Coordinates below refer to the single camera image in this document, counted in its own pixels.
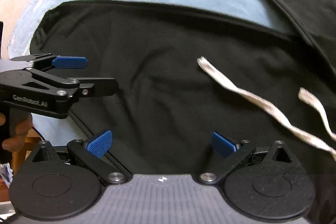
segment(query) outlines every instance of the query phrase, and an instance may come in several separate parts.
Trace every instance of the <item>metal screw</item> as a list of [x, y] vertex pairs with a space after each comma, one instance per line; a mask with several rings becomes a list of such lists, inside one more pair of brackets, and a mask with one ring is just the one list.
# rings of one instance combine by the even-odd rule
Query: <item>metal screw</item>
[[201, 180], [206, 181], [206, 182], [211, 182], [216, 180], [217, 177], [215, 174], [213, 173], [204, 173], [201, 175]]
[[67, 94], [67, 92], [65, 90], [58, 90], [56, 93], [58, 95], [66, 95]]
[[124, 175], [122, 173], [119, 173], [119, 172], [113, 172], [113, 173], [110, 173], [108, 178], [109, 180], [111, 181], [114, 181], [114, 182], [118, 182], [118, 181], [121, 181], [124, 179]]

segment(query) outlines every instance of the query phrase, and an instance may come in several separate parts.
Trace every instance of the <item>black fabric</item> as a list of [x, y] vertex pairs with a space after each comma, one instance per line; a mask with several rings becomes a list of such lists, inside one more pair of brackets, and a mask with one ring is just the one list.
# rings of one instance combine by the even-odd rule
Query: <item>black fabric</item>
[[[324, 62], [299, 36], [288, 37], [227, 16], [170, 5], [75, 1], [49, 11], [31, 52], [86, 56], [84, 70], [61, 77], [115, 77], [120, 92], [86, 98], [72, 112], [91, 131], [111, 128], [111, 153], [134, 173], [199, 173], [219, 157], [211, 133], [270, 145], [288, 143], [315, 179], [310, 219], [335, 216], [336, 163], [295, 138], [273, 118], [211, 80], [197, 65], [205, 56], [238, 87], [280, 108], [297, 127], [336, 148], [319, 114], [301, 102], [300, 87], [325, 106], [336, 128], [336, 96], [321, 79]], [[321, 189], [321, 184], [328, 191]]]

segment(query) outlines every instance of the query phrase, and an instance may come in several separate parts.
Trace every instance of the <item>finger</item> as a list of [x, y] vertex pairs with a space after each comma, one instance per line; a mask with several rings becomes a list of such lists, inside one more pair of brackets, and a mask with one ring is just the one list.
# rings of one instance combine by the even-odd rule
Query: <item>finger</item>
[[6, 121], [6, 117], [4, 114], [0, 113], [0, 126], [2, 126]]
[[25, 144], [27, 134], [28, 132], [26, 134], [15, 135], [12, 138], [4, 140], [2, 142], [2, 148], [10, 152], [20, 151]]
[[18, 125], [15, 127], [15, 133], [16, 135], [27, 134], [28, 131], [32, 129], [32, 127], [33, 127], [33, 119], [32, 115], [29, 114], [27, 119], [18, 123]]

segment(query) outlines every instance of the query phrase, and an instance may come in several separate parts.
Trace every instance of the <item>blue textured pad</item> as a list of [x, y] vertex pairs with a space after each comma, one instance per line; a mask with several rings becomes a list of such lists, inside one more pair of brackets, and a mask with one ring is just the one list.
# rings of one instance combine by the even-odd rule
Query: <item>blue textured pad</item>
[[111, 130], [98, 136], [92, 142], [88, 143], [86, 150], [94, 154], [96, 157], [101, 158], [112, 145], [112, 132]]
[[56, 69], [85, 69], [88, 61], [85, 57], [58, 56], [51, 64]]
[[217, 132], [212, 133], [212, 148], [224, 159], [237, 151], [235, 144]]

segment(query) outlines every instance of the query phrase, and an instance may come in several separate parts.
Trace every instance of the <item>drawstring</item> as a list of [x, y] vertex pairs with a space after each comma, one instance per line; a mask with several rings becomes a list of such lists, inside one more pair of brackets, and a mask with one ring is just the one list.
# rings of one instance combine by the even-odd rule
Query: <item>drawstring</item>
[[[285, 128], [287, 128], [289, 131], [291, 131], [297, 138], [304, 141], [305, 143], [316, 147], [318, 149], [322, 149], [325, 151], [328, 151], [331, 153], [332, 157], [336, 161], [336, 150], [327, 145], [324, 141], [319, 139], [318, 137], [309, 134], [308, 132], [305, 132], [293, 125], [289, 122], [287, 117], [271, 102], [249, 92], [243, 89], [238, 88], [235, 86], [234, 83], [230, 81], [229, 78], [227, 78], [225, 75], [223, 75], [219, 70], [217, 70], [214, 66], [212, 66], [204, 57], [201, 57], [197, 59], [197, 63], [199, 66], [204, 70], [209, 76], [211, 76], [216, 82], [218, 82], [223, 88], [233, 91], [242, 97], [244, 97], [246, 100], [250, 101], [251, 103], [257, 105], [262, 110], [264, 110], [266, 113], [271, 115], [274, 119], [276, 119], [281, 125], [283, 125]], [[316, 109], [322, 118], [323, 124], [325, 126], [325, 129], [327, 130], [330, 137], [336, 141], [336, 134], [332, 133], [329, 127], [328, 119], [326, 112], [324, 110], [324, 107], [322, 103], [310, 92], [307, 90], [301, 88], [300, 92], [298, 94], [299, 99], [302, 102], [305, 102], [306, 104], [312, 106], [314, 109]]]

